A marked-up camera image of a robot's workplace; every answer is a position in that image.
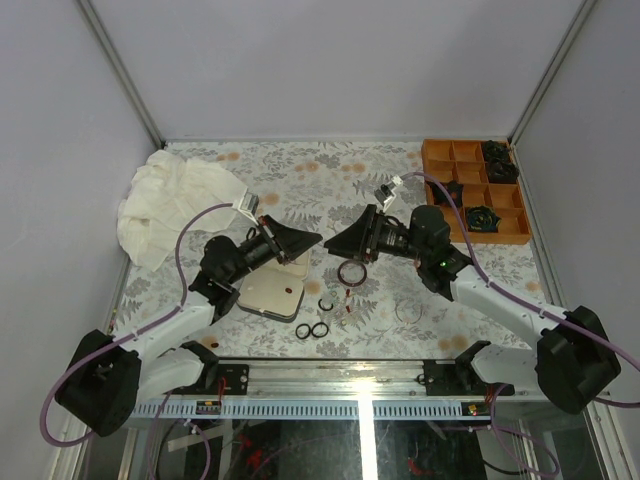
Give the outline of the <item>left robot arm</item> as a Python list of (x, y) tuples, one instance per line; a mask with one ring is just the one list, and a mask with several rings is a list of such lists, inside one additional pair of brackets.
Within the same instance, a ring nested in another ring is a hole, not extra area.
[(318, 233), (260, 217), (240, 243), (217, 235), (178, 304), (129, 333), (99, 330), (80, 341), (53, 395), (95, 434), (117, 431), (134, 408), (164, 393), (208, 394), (219, 384), (218, 357), (190, 335), (220, 320), (240, 293), (235, 283), (271, 260), (286, 264), (321, 241)]

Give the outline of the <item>cream navy jewelry box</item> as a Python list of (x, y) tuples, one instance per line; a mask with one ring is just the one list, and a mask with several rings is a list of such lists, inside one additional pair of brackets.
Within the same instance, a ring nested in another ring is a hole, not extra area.
[[(304, 281), (310, 270), (310, 257), (311, 252), (307, 251), (287, 264), (272, 259), (251, 272), (240, 286), (238, 307), (283, 323), (294, 321), (304, 296)], [(247, 292), (248, 286), (252, 286), (253, 290)], [(285, 288), (291, 288), (293, 292), (288, 294)]]

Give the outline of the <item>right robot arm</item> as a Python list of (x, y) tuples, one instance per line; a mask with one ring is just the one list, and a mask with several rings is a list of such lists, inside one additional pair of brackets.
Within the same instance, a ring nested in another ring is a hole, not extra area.
[(535, 380), (556, 407), (577, 414), (620, 374), (616, 354), (598, 316), (538, 303), (481, 274), (476, 261), (450, 241), (450, 226), (437, 206), (415, 208), (408, 225), (374, 205), (324, 244), (329, 254), (372, 263), (380, 254), (416, 261), (431, 292), (472, 308), (523, 340), (535, 356)]

